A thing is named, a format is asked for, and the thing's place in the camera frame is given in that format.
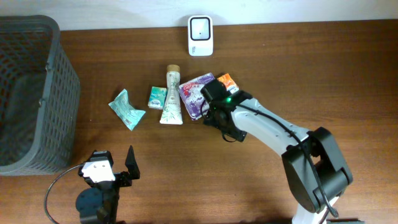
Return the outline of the small orange tissue pack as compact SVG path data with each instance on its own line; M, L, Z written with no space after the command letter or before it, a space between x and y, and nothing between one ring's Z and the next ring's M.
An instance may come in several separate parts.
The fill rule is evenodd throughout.
M239 90L238 85L228 73L225 73L224 75L218 77L217 80L220 81L226 87L226 90L229 91L231 94Z

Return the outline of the teal wet wipe pouch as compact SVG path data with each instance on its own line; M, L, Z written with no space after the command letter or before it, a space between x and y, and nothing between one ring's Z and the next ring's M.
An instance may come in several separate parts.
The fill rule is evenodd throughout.
M108 105L130 131L138 125L146 113L144 110L135 109L130 105L129 95L126 89L123 89Z

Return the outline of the white green tube brown cap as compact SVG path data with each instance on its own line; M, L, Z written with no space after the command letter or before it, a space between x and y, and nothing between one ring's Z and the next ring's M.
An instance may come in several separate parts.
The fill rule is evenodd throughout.
M167 66L167 96L160 118L160 124L183 124L180 105L180 67L178 65Z

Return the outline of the purple white tissue pack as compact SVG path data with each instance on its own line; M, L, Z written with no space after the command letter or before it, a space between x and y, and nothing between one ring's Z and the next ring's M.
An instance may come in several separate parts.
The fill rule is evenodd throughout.
M200 90L214 80L212 73L196 77L193 80L179 85L181 99L193 121L198 120L209 110L209 104L205 101Z

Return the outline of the small teal tissue pack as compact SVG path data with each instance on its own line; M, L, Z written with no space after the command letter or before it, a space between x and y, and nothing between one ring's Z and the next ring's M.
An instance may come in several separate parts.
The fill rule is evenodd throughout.
M164 108L167 89L153 86L150 91L148 107L151 109L162 110Z

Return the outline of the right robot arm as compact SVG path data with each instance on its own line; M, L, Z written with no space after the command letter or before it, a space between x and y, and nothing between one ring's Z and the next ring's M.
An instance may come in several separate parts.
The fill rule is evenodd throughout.
M213 80L201 93L209 104L204 124L221 131L227 142L251 134L282 159L289 189L298 202L292 223L328 223L339 214L333 204L353 182L348 164L329 130L311 131L271 111L248 92L228 91Z

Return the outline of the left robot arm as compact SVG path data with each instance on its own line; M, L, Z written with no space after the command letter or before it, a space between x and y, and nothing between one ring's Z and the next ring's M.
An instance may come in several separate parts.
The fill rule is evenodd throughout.
M119 190L130 187L141 177L133 147L127 152L127 171L113 172L109 151L94 151L78 170L78 175L90 186L77 196L75 206L81 223L117 223Z

